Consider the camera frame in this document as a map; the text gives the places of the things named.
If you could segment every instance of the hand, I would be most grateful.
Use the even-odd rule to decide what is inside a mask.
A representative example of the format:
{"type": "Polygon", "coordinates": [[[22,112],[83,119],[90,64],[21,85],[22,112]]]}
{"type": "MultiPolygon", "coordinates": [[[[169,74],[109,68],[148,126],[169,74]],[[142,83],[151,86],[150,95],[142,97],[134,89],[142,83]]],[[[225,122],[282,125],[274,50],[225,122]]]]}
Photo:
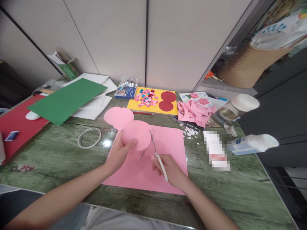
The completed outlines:
{"type": "MultiPolygon", "coordinates": [[[[169,180],[169,183],[182,190],[184,182],[188,177],[181,170],[179,165],[176,163],[172,155],[169,154],[159,154],[161,161],[164,165],[164,169],[169,180]]],[[[159,163],[159,159],[156,156],[152,156],[151,160],[153,162],[153,171],[157,170],[159,176],[162,175],[162,168],[159,163]]]]}
{"type": "Polygon", "coordinates": [[[129,144],[125,145],[122,142],[122,131],[120,131],[116,140],[113,143],[112,151],[105,165],[108,167],[112,175],[124,164],[127,154],[138,143],[138,139],[133,139],[129,144]]]}

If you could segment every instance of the green box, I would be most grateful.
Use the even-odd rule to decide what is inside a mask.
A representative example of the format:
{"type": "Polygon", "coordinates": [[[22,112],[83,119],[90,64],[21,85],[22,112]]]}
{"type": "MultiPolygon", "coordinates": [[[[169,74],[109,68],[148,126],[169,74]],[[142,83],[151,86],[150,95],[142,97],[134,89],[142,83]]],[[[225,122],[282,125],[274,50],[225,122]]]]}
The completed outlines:
{"type": "Polygon", "coordinates": [[[69,59],[62,48],[55,48],[54,54],[48,55],[48,57],[54,61],[70,79],[75,79],[80,75],[73,65],[75,58],[69,59]]]}

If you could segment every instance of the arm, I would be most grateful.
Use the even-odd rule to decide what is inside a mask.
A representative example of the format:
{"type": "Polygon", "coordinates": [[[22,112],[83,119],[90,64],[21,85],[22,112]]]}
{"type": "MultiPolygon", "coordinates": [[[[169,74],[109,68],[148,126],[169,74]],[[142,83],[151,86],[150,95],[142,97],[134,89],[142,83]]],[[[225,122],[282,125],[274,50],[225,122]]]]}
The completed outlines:
{"type": "MultiPolygon", "coordinates": [[[[189,198],[207,230],[237,230],[235,223],[214,204],[181,170],[171,155],[159,154],[169,183],[179,188],[189,198]]],[[[159,160],[152,156],[153,170],[161,175],[159,160]]]]}
{"type": "Polygon", "coordinates": [[[23,210],[4,229],[45,229],[70,212],[105,179],[115,173],[125,162],[128,151],[137,140],[128,145],[122,142],[122,132],[114,141],[108,161],[43,195],[23,210]]]}

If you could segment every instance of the woven basket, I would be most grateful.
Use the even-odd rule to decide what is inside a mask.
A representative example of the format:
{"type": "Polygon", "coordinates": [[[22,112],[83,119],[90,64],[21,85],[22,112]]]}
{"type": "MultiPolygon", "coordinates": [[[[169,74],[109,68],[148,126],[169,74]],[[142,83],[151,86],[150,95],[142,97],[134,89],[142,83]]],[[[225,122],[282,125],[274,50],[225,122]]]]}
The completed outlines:
{"type": "Polygon", "coordinates": [[[222,68],[217,76],[226,83],[238,88],[251,88],[263,71],[292,50],[262,50],[248,43],[222,68]]]}

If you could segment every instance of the green marble table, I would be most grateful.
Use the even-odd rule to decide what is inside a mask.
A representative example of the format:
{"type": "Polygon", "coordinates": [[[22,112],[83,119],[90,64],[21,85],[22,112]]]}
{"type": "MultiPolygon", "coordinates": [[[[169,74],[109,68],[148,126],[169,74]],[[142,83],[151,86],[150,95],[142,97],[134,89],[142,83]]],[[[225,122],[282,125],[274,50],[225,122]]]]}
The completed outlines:
{"type": "MultiPolygon", "coordinates": [[[[104,112],[115,106],[126,107],[127,103],[127,100],[113,98],[96,120],[70,117],[61,126],[51,124],[11,163],[0,169],[0,184],[47,193],[102,165],[116,136],[112,126],[103,120],[104,112]],[[89,127],[102,128],[102,139],[91,149],[81,149],[77,139],[89,127]],[[26,171],[17,170],[24,165],[29,166],[26,171]]],[[[163,114],[135,114],[134,119],[150,125],[180,128],[176,121],[163,114]]],[[[235,126],[239,137],[244,135],[237,122],[230,125],[235,126]]],[[[96,138],[95,133],[89,133],[86,142],[93,143],[96,138]]],[[[206,161],[202,132],[193,140],[185,137],[184,142],[189,178],[240,229],[293,229],[291,216],[255,154],[233,156],[229,172],[213,171],[206,161]]],[[[182,195],[101,185],[83,202],[204,229],[187,200],[182,195]]]]}

